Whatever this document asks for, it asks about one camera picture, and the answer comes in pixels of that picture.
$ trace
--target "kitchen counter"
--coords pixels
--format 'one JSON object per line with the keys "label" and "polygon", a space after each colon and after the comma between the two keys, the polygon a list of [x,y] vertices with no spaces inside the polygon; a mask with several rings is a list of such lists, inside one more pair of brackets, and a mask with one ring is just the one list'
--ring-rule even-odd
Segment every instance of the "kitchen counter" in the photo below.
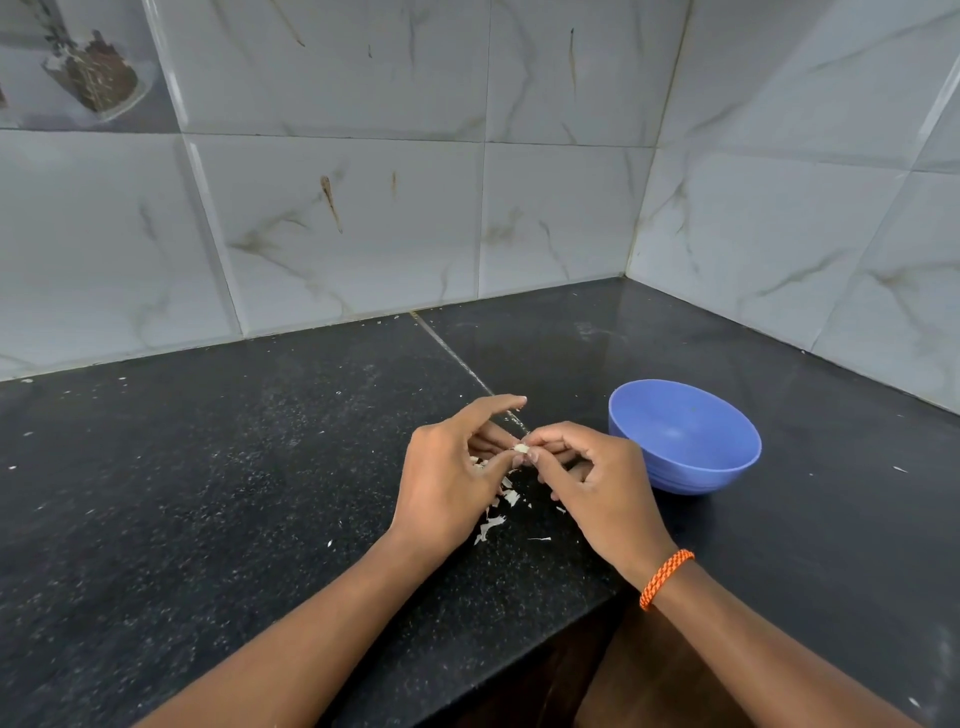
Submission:
{"label": "kitchen counter", "polygon": [[[960,420],[624,279],[422,316],[472,372],[403,315],[0,384],[0,724],[128,725],[329,583],[474,375],[527,395],[530,427],[605,427],[643,377],[740,407],[763,456],[712,497],[661,496],[678,541],[911,715],[960,720]],[[622,591],[546,489],[517,488],[334,725],[416,724]]]}

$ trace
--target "blue bowl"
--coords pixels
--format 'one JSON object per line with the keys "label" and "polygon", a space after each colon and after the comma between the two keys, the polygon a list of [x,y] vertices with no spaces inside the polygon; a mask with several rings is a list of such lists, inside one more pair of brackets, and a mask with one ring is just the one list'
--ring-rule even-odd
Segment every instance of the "blue bowl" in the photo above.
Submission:
{"label": "blue bowl", "polygon": [[760,435],[732,404],[665,379],[640,379],[610,395],[611,435],[643,449],[650,482],[685,496],[732,483],[760,456]]}

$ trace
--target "white debris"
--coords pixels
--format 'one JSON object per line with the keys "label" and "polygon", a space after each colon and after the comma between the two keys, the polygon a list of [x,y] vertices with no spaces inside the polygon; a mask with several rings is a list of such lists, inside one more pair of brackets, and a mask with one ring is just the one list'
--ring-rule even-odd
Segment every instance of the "white debris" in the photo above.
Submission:
{"label": "white debris", "polygon": [[473,545],[476,546],[481,541],[487,540],[487,531],[493,528],[495,525],[500,525],[506,521],[506,517],[497,516],[495,519],[487,519],[487,522],[480,526],[480,533],[477,534],[476,540],[473,542]]}

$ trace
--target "right hand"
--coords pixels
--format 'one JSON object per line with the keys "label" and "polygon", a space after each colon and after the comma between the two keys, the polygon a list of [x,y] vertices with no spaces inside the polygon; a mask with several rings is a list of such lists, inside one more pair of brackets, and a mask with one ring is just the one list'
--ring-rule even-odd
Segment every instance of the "right hand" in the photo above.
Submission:
{"label": "right hand", "polygon": [[[559,497],[593,550],[642,590],[677,545],[663,525],[639,446],[574,423],[540,427],[523,442],[530,446],[527,458],[540,479]],[[550,452],[558,444],[592,467],[582,463],[569,473]]]}

